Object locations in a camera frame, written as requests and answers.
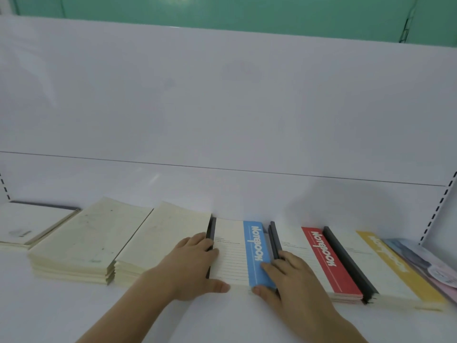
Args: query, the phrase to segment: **red notebook cover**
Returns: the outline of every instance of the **red notebook cover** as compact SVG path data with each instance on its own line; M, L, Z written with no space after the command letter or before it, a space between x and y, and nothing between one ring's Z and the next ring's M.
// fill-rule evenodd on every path
M362 298L362 292L322 235L322 231L313 227L302 227L302 230L335 294L351 294Z

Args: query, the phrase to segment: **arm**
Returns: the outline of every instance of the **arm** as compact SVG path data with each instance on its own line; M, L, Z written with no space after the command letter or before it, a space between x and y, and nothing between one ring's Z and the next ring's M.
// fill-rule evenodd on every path
M205 233L180 241L157 267L143 273L77 343L140 343L172 300L227 292L228 284L205 278L219 254L218 249L206 251L212 245Z
M305 261L280 251L283 260L262 264L279 294L265 286L259 295L295 334L312 343L367 343L357 329L334 308L321 283Z

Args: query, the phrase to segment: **notebook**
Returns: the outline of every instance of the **notebook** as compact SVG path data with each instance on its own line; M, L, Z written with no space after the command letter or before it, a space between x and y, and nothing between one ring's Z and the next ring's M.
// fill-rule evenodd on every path
M0 248L28 250L79 208L10 201L0 206Z
M360 303L363 295L318 228L290 226L272 221L269 227L271 244L303 259L316 275L330 299L337 302Z
M114 259L151 210L102 198L30 250L33 273L69 281L110 282Z
M161 202L116 258L115 282L130 286L141 273L157 266L180 240L206 232L210 220L211 213Z
M404 238L391 238L383 241L442 295L457 304L456 271L413 241Z
M442 310L446 301L374 233L325 227L324 236L375 305Z
M260 267L262 262L271 262L262 223L213 218L209 236L214 239L214 248L219 249L209 278L239 288L250 289L256 285L276 288Z

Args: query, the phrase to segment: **fingernail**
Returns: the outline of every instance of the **fingernail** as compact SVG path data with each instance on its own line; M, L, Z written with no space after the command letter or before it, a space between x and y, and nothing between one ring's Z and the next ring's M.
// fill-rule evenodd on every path
M230 290L230 285L228 285L227 283L225 283L221 288L222 293L229 292L229 290Z

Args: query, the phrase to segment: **blue stripe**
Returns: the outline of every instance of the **blue stripe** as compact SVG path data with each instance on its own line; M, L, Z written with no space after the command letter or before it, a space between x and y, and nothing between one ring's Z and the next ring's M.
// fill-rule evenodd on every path
M270 254L265 242L263 225L258 221L243 221L244 242L246 244L246 258L248 261L249 286L265 285L276 288L270 277L260 267L262 262L270 263Z

